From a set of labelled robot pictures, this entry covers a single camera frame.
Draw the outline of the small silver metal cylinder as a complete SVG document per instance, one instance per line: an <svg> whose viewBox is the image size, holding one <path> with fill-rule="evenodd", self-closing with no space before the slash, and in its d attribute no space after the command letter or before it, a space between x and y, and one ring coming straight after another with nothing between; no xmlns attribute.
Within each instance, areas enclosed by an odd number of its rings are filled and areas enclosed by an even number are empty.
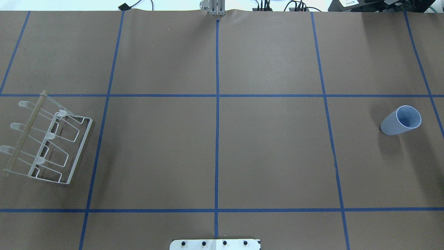
<svg viewBox="0 0 444 250"><path fill-rule="evenodd" d="M199 3L199 7L201 10L209 10L210 1L209 0L201 0L201 2Z"/></svg>

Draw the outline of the small black sensor puck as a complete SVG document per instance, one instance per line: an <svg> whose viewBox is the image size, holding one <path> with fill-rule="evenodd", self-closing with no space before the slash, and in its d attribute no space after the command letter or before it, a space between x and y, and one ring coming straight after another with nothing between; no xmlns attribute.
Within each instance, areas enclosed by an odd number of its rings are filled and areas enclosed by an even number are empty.
<svg viewBox="0 0 444 250"><path fill-rule="evenodd" d="M118 9L119 9L120 11L127 11L127 10L130 10L130 9L131 9L131 6L128 5L127 3L123 3L122 5L119 5L119 6L118 6Z"/></svg>

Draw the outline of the black box with white label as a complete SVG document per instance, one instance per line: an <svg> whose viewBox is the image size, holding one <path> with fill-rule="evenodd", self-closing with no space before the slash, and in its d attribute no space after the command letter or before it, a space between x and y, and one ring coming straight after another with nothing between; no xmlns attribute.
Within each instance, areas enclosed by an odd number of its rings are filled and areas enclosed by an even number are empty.
<svg viewBox="0 0 444 250"><path fill-rule="evenodd" d="M359 9L366 5L384 2L384 0L332 0L328 12L344 12Z"/></svg>

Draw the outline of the aluminium frame post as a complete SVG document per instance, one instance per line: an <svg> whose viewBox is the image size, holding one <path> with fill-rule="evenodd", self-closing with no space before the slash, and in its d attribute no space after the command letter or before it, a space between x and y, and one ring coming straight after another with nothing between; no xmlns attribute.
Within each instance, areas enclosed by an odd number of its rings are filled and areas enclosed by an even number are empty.
<svg viewBox="0 0 444 250"><path fill-rule="evenodd" d="M208 0L208 13L210 16L225 16L225 0Z"/></svg>

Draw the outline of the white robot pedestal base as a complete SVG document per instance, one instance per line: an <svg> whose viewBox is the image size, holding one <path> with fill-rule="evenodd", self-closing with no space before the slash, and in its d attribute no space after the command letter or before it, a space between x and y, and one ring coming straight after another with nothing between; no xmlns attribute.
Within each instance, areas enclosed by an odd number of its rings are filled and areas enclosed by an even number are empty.
<svg viewBox="0 0 444 250"><path fill-rule="evenodd" d="M184 239L173 240L170 250L261 250L257 239Z"/></svg>

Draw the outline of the light blue plastic cup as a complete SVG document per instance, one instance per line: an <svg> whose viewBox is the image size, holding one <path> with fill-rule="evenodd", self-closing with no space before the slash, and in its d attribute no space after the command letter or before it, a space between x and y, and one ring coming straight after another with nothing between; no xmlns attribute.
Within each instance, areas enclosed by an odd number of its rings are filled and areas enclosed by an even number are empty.
<svg viewBox="0 0 444 250"><path fill-rule="evenodd" d="M422 117L412 106L400 106L390 113L379 125L385 135L399 135L420 127Z"/></svg>

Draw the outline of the usb hub with orange plugs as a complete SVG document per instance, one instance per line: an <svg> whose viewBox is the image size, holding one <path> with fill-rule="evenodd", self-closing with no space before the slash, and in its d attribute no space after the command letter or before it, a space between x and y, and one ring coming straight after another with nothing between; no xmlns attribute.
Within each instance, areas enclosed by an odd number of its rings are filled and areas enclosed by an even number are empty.
<svg viewBox="0 0 444 250"><path fill-rule="evenodd" d="M253 11L273 11L271 8L271 0L256 0L257 7Z"/></svg>

